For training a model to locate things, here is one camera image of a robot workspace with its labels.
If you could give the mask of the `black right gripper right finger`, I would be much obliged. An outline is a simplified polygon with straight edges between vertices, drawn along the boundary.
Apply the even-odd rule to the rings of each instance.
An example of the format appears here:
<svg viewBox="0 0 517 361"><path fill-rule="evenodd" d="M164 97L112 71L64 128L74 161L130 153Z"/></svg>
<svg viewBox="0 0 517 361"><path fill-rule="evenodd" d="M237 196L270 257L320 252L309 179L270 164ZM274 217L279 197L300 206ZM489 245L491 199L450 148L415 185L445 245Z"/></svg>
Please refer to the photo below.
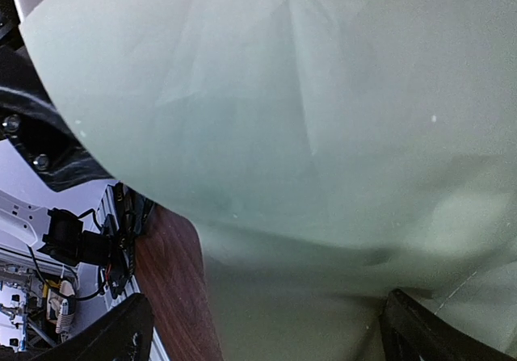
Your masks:
<svg viewBox="0 0 517 361"><path fill-rule="evenodd" d="M386 360L512 360L455 329L401 289L392 290L379 316Z"/></svg>

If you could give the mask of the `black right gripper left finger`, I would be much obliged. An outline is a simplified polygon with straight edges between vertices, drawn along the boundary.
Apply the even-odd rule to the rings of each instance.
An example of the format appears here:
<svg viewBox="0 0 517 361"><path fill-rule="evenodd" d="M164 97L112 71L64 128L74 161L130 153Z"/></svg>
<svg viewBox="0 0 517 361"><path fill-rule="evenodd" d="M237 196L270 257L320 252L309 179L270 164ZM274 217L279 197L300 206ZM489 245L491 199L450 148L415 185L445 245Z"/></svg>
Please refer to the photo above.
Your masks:
<svg viewBox="0 0 517 361"><path fill-rule="evenodd" d="M134 293L80 334L33 360L148 360L154 319L149 300Z"/></svg>

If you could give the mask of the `green wrapping paper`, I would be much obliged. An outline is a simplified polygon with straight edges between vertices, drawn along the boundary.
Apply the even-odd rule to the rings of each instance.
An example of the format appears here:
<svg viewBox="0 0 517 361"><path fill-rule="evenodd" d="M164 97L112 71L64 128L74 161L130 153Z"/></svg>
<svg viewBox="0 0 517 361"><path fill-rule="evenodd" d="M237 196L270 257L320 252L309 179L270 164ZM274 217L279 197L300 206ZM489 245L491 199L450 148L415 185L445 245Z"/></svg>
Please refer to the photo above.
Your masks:
<svg viewBox="0 0 517 361"><path fill-rule="evenodd" d="M516 0L40 0L114 177L189 219L227 360L375 360L402 288L516 352Z"/></svg>

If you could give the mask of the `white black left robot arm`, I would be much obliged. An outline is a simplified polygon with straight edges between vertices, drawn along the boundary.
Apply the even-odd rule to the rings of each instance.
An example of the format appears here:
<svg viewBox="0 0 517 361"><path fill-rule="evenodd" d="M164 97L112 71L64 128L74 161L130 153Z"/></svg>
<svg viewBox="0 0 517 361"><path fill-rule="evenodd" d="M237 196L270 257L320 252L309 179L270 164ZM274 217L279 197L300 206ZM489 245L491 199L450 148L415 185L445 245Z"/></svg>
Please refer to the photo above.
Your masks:
<svg viewBox="0 0 517 361"><path fill-rule="evenodd" d="M1 139L50 190L108 180L48 96L20 32L15 0L1 0Z"/></svg>

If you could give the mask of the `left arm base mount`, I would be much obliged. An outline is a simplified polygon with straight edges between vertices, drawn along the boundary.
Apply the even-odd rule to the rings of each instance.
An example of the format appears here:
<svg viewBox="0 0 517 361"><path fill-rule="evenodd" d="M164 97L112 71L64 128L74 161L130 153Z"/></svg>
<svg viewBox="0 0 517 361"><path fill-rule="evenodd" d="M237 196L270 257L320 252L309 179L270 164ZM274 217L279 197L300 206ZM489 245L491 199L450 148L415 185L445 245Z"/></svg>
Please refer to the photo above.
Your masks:
<svg viewBox="0 0 517 361"><path fill-rule="evenodd" d="M42 237L44 245L39 252L69 267L75 267L80 263L96 266L99 270L99 292L103 294L107 282L100 279L100 271L111 267L116 242L113 237L102 234L103 221L98 217L98 208L88 209L80 215L54 208L48 211L48 215L49 230Z"/></svg>

